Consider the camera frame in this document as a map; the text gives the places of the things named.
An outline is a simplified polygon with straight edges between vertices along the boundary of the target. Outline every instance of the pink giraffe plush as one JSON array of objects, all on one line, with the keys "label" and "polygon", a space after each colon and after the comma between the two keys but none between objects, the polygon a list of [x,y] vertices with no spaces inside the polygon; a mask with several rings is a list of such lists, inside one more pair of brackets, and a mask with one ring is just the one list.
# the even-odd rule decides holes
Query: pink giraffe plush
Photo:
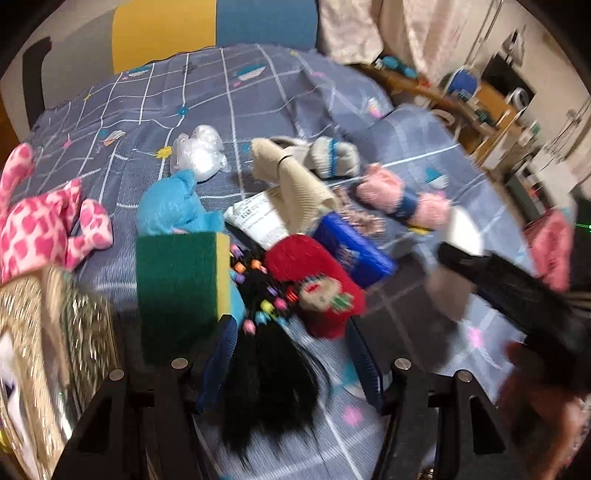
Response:
[{"label": "pink giraffe plush", "polygon": [[[8,157],[0,179],[3,283],[48,263],[74,270],[92,250],[113,245],[111,221],[104,207],[90,199],[80,207],[80,179],[59,190],[25,198],[10,208],[14,190],[33,169],[33,149],[21,144]],[[68,238],[79,212],[82,234]]]}]

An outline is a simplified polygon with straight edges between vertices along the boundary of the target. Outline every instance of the gray bedsheet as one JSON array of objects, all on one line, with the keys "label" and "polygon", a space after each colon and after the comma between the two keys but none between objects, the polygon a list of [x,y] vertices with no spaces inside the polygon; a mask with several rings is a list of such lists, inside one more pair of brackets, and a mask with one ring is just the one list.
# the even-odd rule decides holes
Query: gray bedsheet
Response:
[{"label": "gray bedsheet", "polygon": [[[259,76],[240,78],[244,69],[262,66]],[[416,191],[433,190],[426,183],[428,168],[447,175],[447,197],[470,212],[486,247],[531,268],[505,205],[439,122],[429,112],[406,105],[376,121],[391,111],[392,105],[373,81],[314,53],[239,45],[179,54],[123,72],[47,111],[30,136],[36,171],[13,200],[46,192],[78,176],[84,194],[105,205],[115,244],[94,252],[77,273],[81,282],[107,295],[116,306],[129,358],[137,365],[141,353],[135,314],[135,209],[143,191],[168,175],[165,147],[199,124],[213,125],[220,132],[231,169],[198,186],[206,209],[224,209],[267,188],[250,175],[253,137],[347,137],[358,145],[365,163],[386,164]],[[120,138],[109,142],[116,131]],[[353,186],[355,179],[327,184]],[[403,226],[388,219],[386,233],[375,242],[389,252],[406,235]],[[433,251],[438,237],[432,234],[421,240],[415,247],[416,259],[429,270],[436,263]],[[417,365],[448,374],[467,368],[494,398],[509,369],[502,346],[509,338],[519,338],[518,332],[478,298],[459,325],[425,314],[420,277],[416,269],[401,268],[370,293],[372,313],[381,312],[385,320],[395,322],[401,344]],[[350,376],[343,342],[313,340],[297,322],[290,330],[323,360],[333,381],[335,400],[330,410],[319,414],[318,445],[291,437],[278,458],[261,439],[251,452],[252,470],[246,471],[219,446],[215,427],[200,419],[198,432],[216,469],[234,479],[369,478],[381,447],[384,419],[342,388]]]}]

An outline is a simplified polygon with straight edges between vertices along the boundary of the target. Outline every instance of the green scouring pad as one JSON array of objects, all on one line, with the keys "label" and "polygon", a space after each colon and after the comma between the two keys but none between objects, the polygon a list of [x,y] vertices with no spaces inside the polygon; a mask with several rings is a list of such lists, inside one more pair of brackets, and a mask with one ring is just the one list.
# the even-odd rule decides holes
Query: green scouring pad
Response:
[{"label": "green scouring pad", "polygon": [[138,237],[138,309],[144,360],[186,356],[230,313],[230,240],[216,232]]}]

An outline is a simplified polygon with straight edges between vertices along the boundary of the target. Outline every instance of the plastic bag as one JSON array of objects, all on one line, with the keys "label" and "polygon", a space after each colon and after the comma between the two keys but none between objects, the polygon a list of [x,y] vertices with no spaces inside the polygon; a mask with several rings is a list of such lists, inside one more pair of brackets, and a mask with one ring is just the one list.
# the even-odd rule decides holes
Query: plastic bag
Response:
[{"label": "plastic bag", "polygon": [[174,141],[170,173],[185,169],[193,170],[197,181],[210,179],[218,170],[230,171],[222,139],[214,127],[199,125],[192,136],[180,134]]}]

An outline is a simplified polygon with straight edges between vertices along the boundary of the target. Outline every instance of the blue container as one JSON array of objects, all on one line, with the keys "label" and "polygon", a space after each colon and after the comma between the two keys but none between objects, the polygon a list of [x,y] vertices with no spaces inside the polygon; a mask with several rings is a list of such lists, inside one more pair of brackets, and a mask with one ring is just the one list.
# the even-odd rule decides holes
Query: blue container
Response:
[{"label": "blue container", "polygon": [[396,272],[396,262],[375,248],[336,212],[322,217],[312,237],[336,258],[361,288]]}]

